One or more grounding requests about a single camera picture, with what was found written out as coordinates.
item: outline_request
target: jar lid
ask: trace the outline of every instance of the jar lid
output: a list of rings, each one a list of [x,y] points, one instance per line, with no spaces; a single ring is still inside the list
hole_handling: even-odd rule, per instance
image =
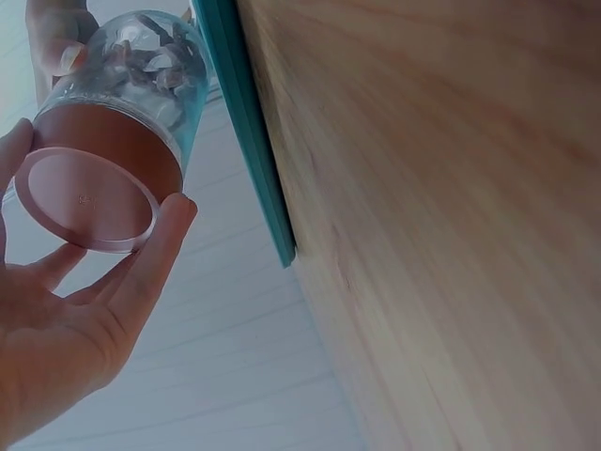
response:
[[[39,148],[15,177],[18,197],[44,228],[102,252],[138,249],[152,231],[159,204],[131,173],[75,148]]]

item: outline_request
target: teal edge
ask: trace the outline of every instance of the teal edge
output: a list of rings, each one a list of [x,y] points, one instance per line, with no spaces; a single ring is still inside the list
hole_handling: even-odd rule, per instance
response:
[[[296,255],[296,243],[236,2],[193,0],[193,7],[271,236],[287,268]]]

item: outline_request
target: white ceiling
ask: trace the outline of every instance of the white ceiling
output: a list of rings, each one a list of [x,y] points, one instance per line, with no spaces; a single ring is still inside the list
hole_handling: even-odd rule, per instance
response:
[[[0,132],[36,113],[24,0],[0,0]],[[88,0],[99,22],[136,8],[180,14],[186,0]],[[205,111],[186,176],[200,218],[130,362],[107,389],[14,449],[363,450],[291,270],[280,267],[223,100]],[[58,239],[18,200],[5,205],[8,258]],[[94,254],[60,291],[99,277]]]

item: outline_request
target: transparent cup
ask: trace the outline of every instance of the transparent cup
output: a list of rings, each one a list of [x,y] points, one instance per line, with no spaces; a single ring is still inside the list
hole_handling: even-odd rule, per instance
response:
[[[113,19],[86,51],[34,119],[15,188],[55,235],[131,252],[148,238],[162,201],[182,190],[212,67],[199,31],[159,11]]]

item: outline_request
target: wooden surface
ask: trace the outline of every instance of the wooden surface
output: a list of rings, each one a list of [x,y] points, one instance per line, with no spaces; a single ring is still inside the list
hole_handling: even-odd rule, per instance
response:
[[[601,449],[601,6],[239,8],[372,449]]]

